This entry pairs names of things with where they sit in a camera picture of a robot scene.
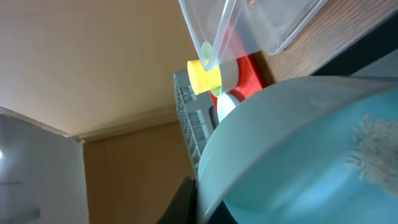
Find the white substance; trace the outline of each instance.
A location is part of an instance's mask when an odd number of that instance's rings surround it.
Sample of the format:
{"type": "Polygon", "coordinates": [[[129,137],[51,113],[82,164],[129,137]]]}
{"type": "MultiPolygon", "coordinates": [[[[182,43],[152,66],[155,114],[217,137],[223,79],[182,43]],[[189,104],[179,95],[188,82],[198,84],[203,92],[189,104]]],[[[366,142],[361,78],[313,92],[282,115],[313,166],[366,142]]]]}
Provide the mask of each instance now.
{"type": "Polygon", "coordinates": [[[359,179],[379,184],[398,197],[398,121],[371,120],[370,115],[353,128],[354,150],[349,166],[359,169],[359,179]]]}

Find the wood grain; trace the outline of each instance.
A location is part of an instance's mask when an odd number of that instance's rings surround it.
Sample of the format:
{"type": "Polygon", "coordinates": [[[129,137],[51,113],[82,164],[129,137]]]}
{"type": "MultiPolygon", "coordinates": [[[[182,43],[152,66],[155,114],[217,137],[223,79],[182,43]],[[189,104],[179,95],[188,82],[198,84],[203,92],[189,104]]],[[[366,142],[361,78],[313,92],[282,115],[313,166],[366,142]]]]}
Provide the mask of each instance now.
{"type": "Polygon", "coordinates": [[[263,57],[276,82],[310,75],[397,10],[397,0],[329,0],[282,53],[263,57]]]}

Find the transparent box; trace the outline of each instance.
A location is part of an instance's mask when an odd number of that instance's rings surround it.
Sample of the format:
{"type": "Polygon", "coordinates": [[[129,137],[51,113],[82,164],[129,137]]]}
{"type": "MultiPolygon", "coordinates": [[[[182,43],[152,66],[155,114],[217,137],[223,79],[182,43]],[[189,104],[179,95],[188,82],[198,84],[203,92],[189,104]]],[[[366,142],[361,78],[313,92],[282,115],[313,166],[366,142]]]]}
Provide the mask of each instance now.
{"type": "Polygon", "coordinates": [[[205,70],[283,51],[327,0],[179,0],[205,70]]]}

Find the yellow cup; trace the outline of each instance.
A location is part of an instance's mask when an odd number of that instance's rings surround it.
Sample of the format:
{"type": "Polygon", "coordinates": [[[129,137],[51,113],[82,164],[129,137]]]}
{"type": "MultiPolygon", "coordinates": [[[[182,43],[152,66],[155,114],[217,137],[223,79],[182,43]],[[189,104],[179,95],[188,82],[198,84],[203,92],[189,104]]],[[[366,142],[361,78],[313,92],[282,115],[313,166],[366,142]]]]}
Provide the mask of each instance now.
{"type": "Polygon", "coordinates": [[[203,69],[200,60],[192,60],[187,63],[187,70],[192,90],[196,95],[221,86],[219,66],[214,66],[207,72],[203,69]]]}

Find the white ceiling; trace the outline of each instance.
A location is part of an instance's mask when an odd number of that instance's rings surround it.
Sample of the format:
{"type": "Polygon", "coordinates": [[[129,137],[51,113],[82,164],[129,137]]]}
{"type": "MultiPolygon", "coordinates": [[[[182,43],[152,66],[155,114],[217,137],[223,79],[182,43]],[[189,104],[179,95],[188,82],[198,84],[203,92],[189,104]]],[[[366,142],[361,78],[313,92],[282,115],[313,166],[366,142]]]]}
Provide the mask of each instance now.
{"type": "Polygon", "coordinates": [[[0,0],[0,106],[75,135],[174,104],[177,0],[0,0]]]}

